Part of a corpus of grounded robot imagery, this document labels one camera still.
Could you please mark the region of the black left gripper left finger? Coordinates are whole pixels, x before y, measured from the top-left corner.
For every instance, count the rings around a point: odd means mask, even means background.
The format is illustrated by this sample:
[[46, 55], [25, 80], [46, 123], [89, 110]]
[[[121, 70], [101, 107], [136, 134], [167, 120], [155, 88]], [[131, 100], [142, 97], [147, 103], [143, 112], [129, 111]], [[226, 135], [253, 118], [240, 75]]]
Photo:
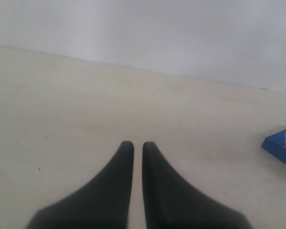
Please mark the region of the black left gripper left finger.
[[125, 229], [133, 180], [134, 146], [121, 142], [108, 164], [86, 185], [39, 210], [28, 229]]

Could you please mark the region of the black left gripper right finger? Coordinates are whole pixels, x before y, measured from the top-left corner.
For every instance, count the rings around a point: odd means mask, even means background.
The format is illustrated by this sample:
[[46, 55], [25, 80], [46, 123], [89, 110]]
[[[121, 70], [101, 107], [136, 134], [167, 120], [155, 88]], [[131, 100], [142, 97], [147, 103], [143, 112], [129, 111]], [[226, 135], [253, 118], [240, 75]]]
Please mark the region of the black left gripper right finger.
[[251, 229], [241, 213], [189, 184], [165, 159], [156, 143], [145, 142], [142, 185], [149, 229]]

